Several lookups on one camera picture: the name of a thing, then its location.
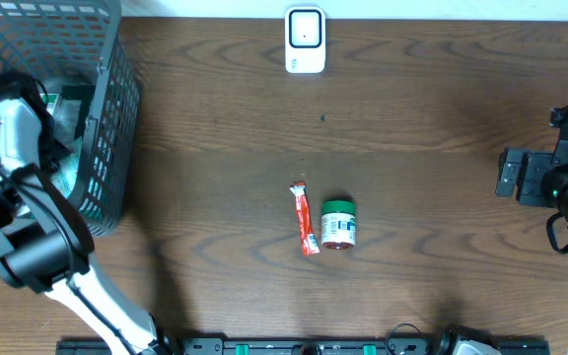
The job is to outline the green lid jar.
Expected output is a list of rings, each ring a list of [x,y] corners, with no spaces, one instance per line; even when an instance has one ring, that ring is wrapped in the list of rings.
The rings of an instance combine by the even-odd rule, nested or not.
[[[321,244],[327,249],[356,245],[356,206],[349,200],[328,200],[321,207]]]

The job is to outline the red stick sachet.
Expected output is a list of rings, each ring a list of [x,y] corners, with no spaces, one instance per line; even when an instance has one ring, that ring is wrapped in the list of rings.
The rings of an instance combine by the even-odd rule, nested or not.
[[[303,181],[294,182],[290,190],[295,196],[295,209],[299,222],[300,242],[304,256],[320,253],[320,247],[315,237],[312,224],[311,210],[306,194],[306,184]]]

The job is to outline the teal snack packet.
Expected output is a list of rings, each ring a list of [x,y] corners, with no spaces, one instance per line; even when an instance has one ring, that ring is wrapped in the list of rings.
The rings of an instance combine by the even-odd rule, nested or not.
[[[58,170],[50,177],[51,183],[65,198],[71,195],[75,187],[82,145],[82,137],[75,139],[73,142],[73,152],[59,162],[60,166]]]

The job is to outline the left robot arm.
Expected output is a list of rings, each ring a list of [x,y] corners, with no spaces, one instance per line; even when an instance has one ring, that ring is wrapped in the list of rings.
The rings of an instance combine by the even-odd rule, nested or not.
[[[46,175],[57,146],[47,107],[38,79],[0,74],[0,277],[68,308],[113,354],[177,353],[102,271],[85,221]]]

